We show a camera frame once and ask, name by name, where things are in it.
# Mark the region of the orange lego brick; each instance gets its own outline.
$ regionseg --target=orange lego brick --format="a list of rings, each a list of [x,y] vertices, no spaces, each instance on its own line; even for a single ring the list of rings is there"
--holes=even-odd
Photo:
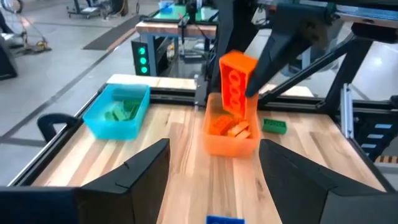
[[[248,127],[249,127],[249,123],[246,122],[246,121],[242,121],[238,125],[236,125],[235,127],[231,128],[228,131],[228,136],[229,137],[236,137],[239,133],[241,133],[242,131],[244,131]]]
[[[223,135],[233,125],[234,119],[232,116],[222,115],[211,123],[210,133],[215,135]]]
[[[241,133],[239,133],[235,138],[237,139],[246,139],[250,136],[250,132],[243,130]]]
[[[238,51],[231,51],[220,58],[223,108],[239,118],[246,117],[248,99],[244,92],[256,64],[256,59]]]

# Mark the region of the orange bin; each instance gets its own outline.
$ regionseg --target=orange bin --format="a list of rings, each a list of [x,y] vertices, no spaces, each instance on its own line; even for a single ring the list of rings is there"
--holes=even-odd
[[[257,118],[258,95],[247,99],[246,120],[249,123],[249,138],[233,138],[219,136],[211,133],[211,122],[216,121],[220,116],[229,114],[223,109],[220,93],[209,95],[205,113],[205,124],[203,126],[203,140],[205,149],[213,156],[229,157],[251,157],[254,150],[259,147],[260,127]]]
[[[223,108],[238,118],[245,118],[248,99],[244,92],[257,60],[233,50],[220,58]]]

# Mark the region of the wooden tabletop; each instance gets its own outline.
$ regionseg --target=wooden tabletop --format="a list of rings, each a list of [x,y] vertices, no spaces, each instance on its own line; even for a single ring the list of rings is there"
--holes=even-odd
[[[195,86],[193,80],[133,75],[114,75],[109,82]],[[306,87],[293,87],[289,94],[305,96],[308,92],[303,89]],[[384,190],[327,115],[258,111],[258,117],[287,122],[285,135],[263,133],[264,138]],[[158,223],[203,224],[206,215],[244,218],[246,223],[281,223],[262,174],[258,151],[250,159],[210,156],[201,140],[203,118],[204,111],[195,111],[191,106],[150,105],[141,132],[133,141],[96,140],[83,124],[34,185],[83,185],[160,138],[170,138],[170,174]]]
[[[151,34],[181,34],[178,24],[163,23],[163,22],[140,22],[136,25],[138,33],[151,33]],[[216,35],[215,25],[188,25],[185,29],[186,36],[198,36],[203,32],[208,37]]]

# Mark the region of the workbench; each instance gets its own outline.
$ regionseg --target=workbench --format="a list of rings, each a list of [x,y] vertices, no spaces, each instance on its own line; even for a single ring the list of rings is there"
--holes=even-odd
[[[140,35],[146,36],[150,75],[157,76],[154,37],[173,38],[175,55],[178,55],[178,38],[181,36],[181,29],[178,28],[178,17],[176,22],[140,22],[136,25],[136,31]],[[215,36],[216,25],[188,25],[184,30],[184,37],[214,39]]]
[[[108,83],[146,83],[157,88],[192,90],[194,80],[113,75]],[[273,89],[266,85],[261,91]],[[307,87],[294,86],[285,95],[308,96]],[[206,215],[244,218],[246,223],[281,223],[258,157],[213,157],[201,140],[204,109],[151,104],[133,141],[96,140],[81,124],[33,181],[34,186],[81,186],[117,168],[157,142],[170,138],[170,172],[158,223],[204,223]],[[263,133],[325,167],[385,191],[377,175],[325,114],[258,111],[263,118],[284,120],[285,135]]]

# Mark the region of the wooden table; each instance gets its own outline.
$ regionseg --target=wooden table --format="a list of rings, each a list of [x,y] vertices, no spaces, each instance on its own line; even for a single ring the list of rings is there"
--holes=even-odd
[[[174,39],[175,55],[178,54],[178,38],[181,36],[181,30],[177,23],[163,22],[140,22],[136,25],[136,31],[140,35],[146,36],[148,47],[149,71],[151,76],[156,74],[156,57],[154,37],[171,37]],[[184,37],[208,38],[213,39],[216,36],[215,25],[189,25],[185,28]]]
[[[114,75],[108,83],[195,87],[193,80],[132,75]],[[285,94],[308,96],[310,92],[306,87],[295,86]],[[263,133],[264,138],[384,190],[327,115],[259,111],[258,117],[287,122],[285,135]],[[83,185],[120,166],[160,138],[170,138],[170,174],[158,223],[203,224],[206,215],[244,218],[249,224],[281,223],[262,174],[258,151],[250,159],[210,156],[201,140],[203,118],[204,111],[195,111],[190,106],[151,105],[141,132],[133,141],[96,140],[83,124],[34,185]]]

